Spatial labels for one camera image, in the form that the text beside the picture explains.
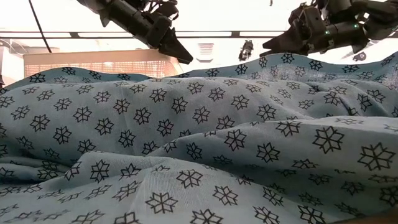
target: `light blue cloth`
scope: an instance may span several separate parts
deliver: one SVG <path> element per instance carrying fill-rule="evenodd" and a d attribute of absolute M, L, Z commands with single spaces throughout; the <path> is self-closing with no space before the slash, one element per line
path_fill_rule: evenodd
<path fill-rule="evenodd" d="M 0 223 L 326 223 L 398 202 L 398 57 L 291 54 L 0 92 Z"/>

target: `wire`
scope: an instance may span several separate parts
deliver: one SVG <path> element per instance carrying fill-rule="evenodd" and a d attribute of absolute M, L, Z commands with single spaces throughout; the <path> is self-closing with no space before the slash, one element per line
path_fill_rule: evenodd
<path fill-rule="evenodd" d="M 50 46 L 49 46 L 49 43 L 47 43 L 47 40 L 46 40 L 45 37 L 44 37 L 44 33 L 43 33 L 43 30 L 42 30 L 42 26 L 40 26 L 39 20 L 38 20 L 38 18 L 37 18 L 37 15 L 36 15 L 35 9 L 33 8 L 33 4 L 32 4 L 32 1 L 31 1 L 31 0 L 29 0 L 29 4 L 30 4 L 30 8 L 32 9 L 33 16 L 35 17 L 37 27 L 39 28 L 39 31 L 40 31 L 40 33 L 42 34 L 42 38 L 43 38 L 43 40 L 44 40 L 44 44 L 45 44 L 45 46 L 47 47 L 47 50 L 49 50 L 49 52 L 52 53 L 51 48 L 50 48 Z"/>

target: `wrinkled cloth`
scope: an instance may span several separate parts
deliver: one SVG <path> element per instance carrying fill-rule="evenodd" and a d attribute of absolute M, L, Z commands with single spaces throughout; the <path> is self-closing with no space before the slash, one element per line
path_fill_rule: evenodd
<path fill-rule="evenodd" d="M 396 55 L 35 74 L 0 91 L 0 223 L 317 224 L 387 210 Z"/>

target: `black snowflake print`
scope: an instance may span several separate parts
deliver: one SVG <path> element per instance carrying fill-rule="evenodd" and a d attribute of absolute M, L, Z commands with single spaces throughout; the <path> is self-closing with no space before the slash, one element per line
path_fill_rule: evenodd
<path fill-rule="evenodd" d="M 342 68 L 344 73 L 352 73 L 352 72 L 357 71 L 358 69 L 359 69 L 359 67 L 357 65 L 346 65 Z"/>
<path fill-rule="evenodd" d="M 390 206 L 398 204 L 398 187 L 384 187 L 380 189 L 380 200 L 386 202 Z"/>
<path fill-rule="evenodd" d="M 222 217 L 216 215 L 216 213 L 206 209 L 205 211 L 199 210 L 199 212 L 192 211 L 193 216 L 191 224 L 221 224 Z"/>
<path fill-rule="evenodd" d="M 162 172 L 162 171 L 168 171 L 168 170 L 170 170 L 169 167 L 160 165 L 160 166 L 156 167 L 152 172 Z"/>
<path fill-rule="evenodd" d="M 201 92 L 201 89 L 203 88 L 203 85 L 195 82 L 195 83 L 189 83 L 187 89 L 191 92 L 191 94 L 197 94 Z"/>
<path fill-rule="evenodd" d="M 311 106 L 314 105 L 313 100 L 303 100 L 303 101 L 299 101 L 298 103 L 298 107 L 304 110 L 309 109 Z"/>
<path fill-rule="evenodd" d="M 221 100 L 224 98 L 225 90 L 220 87 L 210 90 L 209 98 L 213 100 L 213 102 L 217 100 Z"/>
<path fill-rule="evenodd" d="M 251 93 L 261 92 L 261 87 L 257 85 L 247 84 L 246 89 L 249 90 Z"/>
<path fill-rule="evenodd" d="M 176 149 L 177 146 L 175 145 L 175 141 L 171 141 L 169 143 L 167 143 L 166 145 L 161 147 L 162 149 L 164 149 L 166 151 L 166 153 L 169 153 L 171 151 L 173 151 L 173 149 Z"/>
<path fill-rule="evenodd" d="M 202 149 L 199 148 L 196 143 L 187 144 L 187 154 L 191 156 L 193 160 L 201 159 Z"/>
<path fill-rule="evenodd" d="M 14 120 L 25 118 L 30 111 L 28 106 L 20 106 L 14 112 L 11 113 Z"/>
<path fill-rule="evenodd" d="M 125 213 L 123 216 L 116 217 L 114 224 L 141 224 L 139 219 L 136 218 L 135 212 Z"/>
<path fill-rule="evenodd" d="M 228 80 L 224 80 L 224 83 L 227 84 L 228 86 L 231 86 L 231 85 L 237 85 L 238 81 L 233 80 L 233 79 L 228 79 Z"/>
<path fill-rule="evenodd" d="M 308 224 L 321 224 L 326 223 L 323 213 L 308 206 L 298 205 L 300 211 L 300 218 L 307 221 Z"/>
<path fill-rule="evenodd" d="M 218 118 L 216 129 L 226 129 L 232 128 L 234 126 L 235 121 L 232 120 L 228 115 L 222 118 Z"/>
<path fill-rule="evenodd" d="M 267 144 L 257 146 L 257 156 L 256 157 L 261 158 L 261 160 L 266 163 L 278 161 L 279 154 L 280 154 L 280 151 L 275 150 L 275 147 L 270 142 Z"/>
<path fill-rule="evenodd" d="M 392 54 L 392 55 L 386 57 L 385 59 L 383 59 L 383 61 L 381 62 L 381 66 L 388 65 L 394 57 L 395 57 L 395 55 Z"/>
<path fill-rule="evenodd" d="M 312 182 L 314 182 L 316 185 L 321 185 L 321 184 L 329 183 L 331 176 L 310 174 L 310 177 L 308 179 L 311 180 Z"/>
<path fill-rule="evenodd" d="M 34 75 L 29 77 L 29 82 L 32 82 L 32 83 L 45 82 L 45 75 L 43 75 L 41 73 L 36 73 L 36 74 L 34 74 Z"/>
<path fill-rule="evenodd" d="M 322 62 L 318 60 L 311 60 L 309 63 L 310 68 L 315 71 L 319 71 L 321 68 L 323 68 Z"/>
<path fill-rule="evenodd" d="M 272 77 L 277 78 L 278 77 L 278 73 L 279 73 L 278 66 L 277 65 L 271 66 L 271 75 L 272 75 Z"/>
<path fill-rule="evenodd" d="M 26 220 L 26 219 L 35 219 L 35 218 L 37 218 L 40 215 L 43 215 L 41 210 L 36 210 L 36 211 L 33 211 L 33 212 L 22 212 L 18 216 L 14 217 L 12 219 L 4 221 L 4 223 L 14 223 L 14 222 L 20 222 L 20 221 L 23 221 L 23 220 Z"/>
<path fill-rule="evenodd" d="M 69 137 L 72 132 L 69 131 L 67 126 L 56 128 L 53 138 L 57 140 L 58 144 L 65 144 L 69 142 Z"/>
<path fill-rule="evenodd" d="M 398 127 L 389 126 L 388 124 L 384 125 L 384 129 L 390 130 L 390 131 L 393 131 L 393 132 L 398 132 Z"/>
<path fill-rule="evenodd" d="M 62 71 L 68 75 L 76 75 L 76 70 L 71 67 L 64 67 L 62 68 Z"/>
<path fill-rule="evenodd" d="M 68 83 L 68 79 L 63 78 L 63 77 L 57 77 L 57 78 L 54 78 L 54 83 L 56 83 L 56 84 Z"/>
<path fill-rule="evenodd" d="M 175 200 L 170 194 L 167 193 L 152 193 L 152 196 L 149 197 L 150 200 L 145 203 L 150 206 L 150 209 L 153 209 L 155 214 L 158 213 L 173 213 L 173 209 L 175 208 L 175 204 L 178 200 Z"/>
<path fill-rule="evenodd" d="M 109 164 L 104 160 L 96 162 L 95 165 L 91 166 L 91 177 L 90 180 L 95 180 L 100 183 L 105 178 L 109 177 Z"/>
<path fill-rule="evenodd" d="M 7 145 L 0 145 L 0 158 L 8 154 Z"/>
<path fill-rule="evenodd" d="M 180 137 L 190 136 L 192 133 L 189 129 L 180 131 Z"/>
<path fill-rule="evenodd" d="M 355 119 L 351 119 L 351 118 L 337 118 L 335 122 L 336 123 L 347 124 L 347 125 L 363 124 L 363 121 L 355 120 Z"/>
<path fill-rule="evenodd" d="M 39 96 L 37 96 L 37 101 L 49 100 L 53 95 L 54 92 L 52 90 L 45 90 Z"/>
<path fill-rule="evenodd" d="M 40 169 L 37 172 L 38 174 L 36 176 L 39 180 L 50 180 L 52 178 L 58 177 L 57 172 L 54 170 Z"/>
<path fill-rule="evenodd" d="M 344 138 L 344 134 L 339 133 L 333 126 L 317 129 L 316 132 L 316 140 L 312 144 L 319 146 L 323 153 L 327 154 L 329 151 L 341 150 L 341 144 L 343 143 L 341 140 Z"/>
<path fill-rule="evenodd" d="M 246 66 L 246 64 L 241 64 L 241 65 L 238 65 L 237 67 L 236 67 L 236 69 L 235 69 L 235 72 L 238 74 L 238 75 L 243 75 L 243 74 L 245 74 L 246 73 L 246 70 L 248 69 L 248 67 Z"/>
<path fill-rule="evenodd" d="M 30 126 L 35 132 L 45 130 L 50 120 L 46 114 L 34 116 Z"/>
<path fill-rule="evenodd" d="M 386 74 L 380 75 L 374 79 L 375 82 L 384 83 L 387 79 Z"/>
<path fill-rule="evenodd" d="M 249 177 L 247 177 L 246 175 L 243 175 L 241 177 L 236 178 L 236 180 L 238 181 L 239 185 L 251 185 L 251 182 L 253 182 L 253 179 L 250 179 Z"/>
<path fill-rule="evenodd" d="M 213 196 L 216 197 L 223 205 L 238 205 L 238 195 L 235 194 L 228 186 L 215 186 Z"/>
<path fill-rule="evenodd" d="M 309 203 L 313 206 L 323 205 L 319 198 L 310 195 L 308 192 L 298 195 L 303 203 Z"/>
<path fill-rule="evenodd" d="M 266 207 L 253 207 L 254 211 L 256 212 L 256 218 L 260 219 L 265 224 L 279 224 L 280 221 L 278 220 L 279 216 L 272 213 Z"/>
<path fill-rule="evenodd" d="M 59 99 L 54 107 L 57 109 L 57 111 L 67 110 L 71 103 L 72 101 L 69 98 Z"/>
<path fill-rule="evenodd" d="M 128 196 L 136 193 L 138 187 L 141 185 L 141 182 L 133 181 L 130 184 L 127 184 L 126 186 L 122 186 L 116 195 L 114 195 L 112 198 L 115 198 L 118 201 L 121 201 Z"/>
<path fill-rule="evenodd" d="M 172 79 L 172 80 L 169 80 L 169 82 L 167 84 L 174 85 L 174 84 L 179 84 L 179 83 L 181 83 L 181 80 Z"/>
<path fill-rule="evenodd" d="M 337 106 L 341 103 L 341 98 L 334 91 L 327 93 L 323 98 L 325 99 L 325 104 L 329 103 Z"/>
<path fill-rule="evenodd" d="M 220 164 L 222 166 L 225 165 L 229 165 L 232 164 L 232 160 L 228 159 L 227 157 L 225 157 L 224 155 L 220 155 L 220 156 L 213 156 L 214 162 L 217 164 Z"/>
<path fill-rule="evenodd" d="M 105 213 L 97 209 L 94 212 L 88 212 L 85 215 L 77 216 L 70 224 L 93 224 L 104 215 Z"/>
<path fill-rule="evenodd" d="M 216 77 L 217 74 L 219 74 L 219 72 L 220 72 L 220 71 L 218 71 L 217 68 L 211 68 L 211 69 L 209 69 L 209 70 L 206 71 L 206 74 L 207 74 L 209 77 Z"/>
<path fill-rule="evenodd" d="M 36 90 L 38 90 L 39 88 L 40 87 L 38 87 L 38 86 L 32 86 L 32 87 L 28 87 L 26 89 L 23 89 L 22 91 L 24 92 L 24 95 L 28 95 L 28 94 L 36 92 Z"/>
<path fill-rule="evenodd" d="M 121 100 L 116 100 L 116 103 L 113 106 L 113 108 L 118 112 L 118 114 L 123 114 L 127 112 L 129 106 L 130 103 L 127 101 L 127 99 L 121 99 Z"/>
<path fill-rule="evenodd" d="M 396 154 L 392 151 L 388 151 L 388 148 L 383 147 L 382 143 L 379 142 L 373 146 L 362 146 L 361 158 L 358 160 L 359 163 L 364 164 L 370 171 L 390 169 L 390 163 L 392 158 Z"/>
<path fill-rule="evenodd" d="M 131 147 L 133 146 L 134 139 L 136 138 L 130 130 L 120 132 L 119 143 L 123 147 Z"/>
<path fill-rule="evenodd" d="M 314 169 L 319 166 L 318 164 L 315 164 L 313 162 L 310 162 L 308 159 L 305 160 L 294 160 L 294 163 L 292 167 L 298 168 L 298 169 Z"/>
<path fill-rule="evenodd" d="M 261 57 L 259 59 L 259 65 L 261 68 L 266 68 L 267 67 L 267 62 L 268 60 L 265 57 Z"/>
<path fill-rule="evenodd" d="M 93 151 L 95 149 L 95 147 L 96 146 L 93 145 L 93 143 L 89 139 L 87 139 L 84 141 L 79 141 L 79 147 L 78 147 L 77 151 L 84 154 L 86 152 Z"/>
<path fill-rule="evenodd" d="M 291 99 L 292 95 L 284 89 L 278 89 L 278 93 L 282 95 L 283 98 Z"/>
<path fill-rule="evenodd" d="M 252 74 L 250 74 L 250 78 L 255 80 L 255 79 L 260 79 L 261 75 L 259 72 L 253 72 Z"/>
<path fill-rule="evenodd" d="M 147 108 L 141 108 L 136 110 L 136 115 L 134 116 L 134 120 L 137 121 L 138 125 L 149 123 L 149 117 L 152 115 L 151 112 L 147 110 Z"/>
<path fill-rule="evenodd" d="M 133 93 L 139 93 L 139 92 L 143 92 L 145 90 L 145 88 L 147 88 L 146 85 L 144 84 L 137 84 L 137 85 L 133 85 L 132 87 L 130 87 L 130 90 Z"/>
<path fill-rule="evenodd" d="M 372 175 L 369 180 L 375 181 L 378 184 L 395 183 L 398 182 L 398 177 L 389 177 L 387 175 Z"/>
<path fill-rule="evenodd" d="M 286 86 L 289 87 L 292 90 L 299 90 L 300 89 L 300 84 L 295 83 L 295 82 L 287 82 Z"/>
<path fill-rule="evenodd" d="M 346 190 L 350 195 L 358 194 L 364 191 L 364 185 L 359 182 L 344 182 L 341 186 L 342 190 Z"/>
<path fill-rule="evenodd" d="M 204 106 L 201 108 L 198 108 L 195 110 L 195 113 L 192 116 L 192 119 L 194 119 L 197 124 L 204 123 L 205 121 L 208 121 L 210 111 L 208 111 Z"/>
<path fill-rule="evenodd" d="M 144 147 L 142 148 L 142 152 L 144 155 L 148 155 L 149 153 L 155 151 L 159 147 L 156 145 L 154 141 L 144 143 Z"/>
<path fill-rule="evenodd" d="M 266 87 L 269 87 L 269 86 L 270 86 L 270 84 L 267 83 L 266 81 L 256 81 L 256 83 L 257 83 L 257 84 L 260 84 L 260 85 L 262 85 L 262 86 L 266 86 Z"/>
<path fill-rule="evenodd" d="M 205 132 L 205 137 L 212 136 L 212 135 L 216 135 L 216 131 L 207 131 L 207 132 Z"/>
<path fill-rule="evenodd" d="M 269 96 L 270 99 L 272 99 L 275 103 L 283 106 L 284 102 L 282 100 L 280 100 L 278 97 L 274 96 L 274 95 L 270 95 Z"/>
<path fill-rule="evenodd" d="M 344 202 L 341 202 L 340 204 L 335 204 L 335 206 L 343 213 L 347 213 L 350 215 L 354 215 L 355 217 L 361 217 L 363 214 L 358 211 L 358 209 L 353 208 Z"/>
<path fill-rule="evenodd" d="M 228 135 L 224 141 L 225 144 L 232 150 L 239 150 L 244 148 L 244 139 L 247 135 L 243 134 L 240 129 L 228 131 Z"/>
<path fill-rule="evenodd" d="M 149 98 L 151 98 L 154 101 L 154 103 L 164 101 L 166 93 L 167 91 L 163 90 L 163 88 L 152 90 L 152 93 L 150 94 Z"/>
<path fill-rule="evenodd" d="M 100 135 L 111 134 L 113 126 L 114 124 L 109 120 L 109 118 L 104 118 L 98 120 L 97 127 L 95 127 L 95 129 Z"/>
<path fill-rule="evenodd" d="M 249 99 L 244 95 L 234 96 L 231 105 L 235 106 L 237 110 L 247 108 L 249 104 Z"/>
<path fill-rule="evenodd" d="M 279 194 L 275 193 L 272 189 L 268 188 L 268 187 L 262 187 L 262 191 L 263 191 L 263 197 L 265 199 L 268 199 L 268 201 L 270 203 L 272 203 L 274 206 L 278 205 L 278 206 L 283 206 L 283 197 L 281 197 Z"/>
<path fill-rule="evenodd" d="M 379 90 L 368 90 L 366 93 L 378 103 L 383 103 L 385 99 L 385 96 Z"/>
<path fill-rule="evenodd" d="M 305 68 L 304 68 L 304 67 L 297 66 L 297 67 L 295 68 L 295 70 L 294 70 L 294 74 L 295 74 L 296 76 L 298 76 L 298 77 L 303 77 L 303 75 L 306 74 Z"/>
<path fill-rule="evenodd" d="M 94 87 L 92 85 L 83 85 L 76 91 L 80 94 L 89 93 Z"/>
<path fill-rule="evenodd" d="M 88 121 L 88 118 L 90 118 L 90 115 L 93 112 L 91 112 L 88 107 L 82 107 L 78 108 L 76 110 L 76 113 L 73 115 L 73 117 L 76 119 L 77 123 Z"/>
<path fill-rule="evenodd" d="M 172 133 L 174 124 L 169 121 L 169 119 L 159 121 L 157 125 L 157 131 L 163 136 L 168 136 Z"/>
<path fill-rule="evenodd" d="M 398 118 L 398 107 L 394 107 L 393 112 L 391 113 L 393 117 Z"/>
<path fill-rule="evenodd" d="M 120 180 L 123 178 L 130 178 L 132 176 L 137 175 L 141 171 L 140 168 L 137 168 L 135 165 L 130 164 L 125 169 L 121 169 L 120 172 L 122 173 L 120 176 Z"/>
<path fill-rule="evenodd" d="M 298 121 L 280 121 L 276 130 L 279 130 L 285 137 L 288 135 L 293 136 L 293 133 L 300 133 L 300 124 Z"/>
<path fill-rule="evenodd" d="M 12 212 L 13 210 L 19 208 L 18 204 L 10 205 L 5 208 L 0 208 L 0 217 L 3 217 L 5 214 Z"/>
<path fill-rule="evenodd" d="M 77 198 L 80 196 L 81 193 L 82 193 L 82 192 L 75 193 L 75 194 L 71 194 L 71 195 L 65 195 L 65 196 L 63 196 L 62 198 L 58 199 L 58 201 L 59 201 L 60 203 L 69 202 L 69 201 L 71 201 L 71 200 L 77 199 Z"/>
<path fill-rule="evenodd" d="M 75 177 L 75 175 L 80 174 L 80 164 L 81 162 L 75 163 L 64 175 L 68 181 Z"/>
<path fill-rule="evenodd" d="M 311 86 L 311 88 L 308 89 L 308 94 L 310 95 L 314 95 L 316 93 L 318 93 L 319 90 L 319 86 Z"/>
<path fill-rule="evenodd" d="M 185 189 L 189 187 L 199 186 L 200 179 L 203 177 L 203 174 L 195 171 L 195 170 L 183 170 L 180 171 L 177 180 L 181 181 L 181 184 Z"/>
<path fill-rule="evenodd" d="M 368 72 L 363 72 L 361 74 L 358 75 L 359 80 L 364 80 L 364 81 L 368 81 L 370 80 L 372 77 L 374 76 L 373 71 L 368 71 Z"/>
<path fill-rule="evenodd" d="M 96 71 L 89 71 L 88 74 L 91 75 L 91 77 L 93 77 L 95 80 L 101 80 L 101 74 Z"/>

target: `blue fabric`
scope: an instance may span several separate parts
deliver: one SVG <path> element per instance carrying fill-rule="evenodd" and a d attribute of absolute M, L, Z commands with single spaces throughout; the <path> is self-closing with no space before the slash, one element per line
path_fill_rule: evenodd
<path fill-rule="evenodd" d="M 0 223 L 326 223 L 398 202 L 398 57 L 153 79 L 57 68 L 0 96 Z"/>

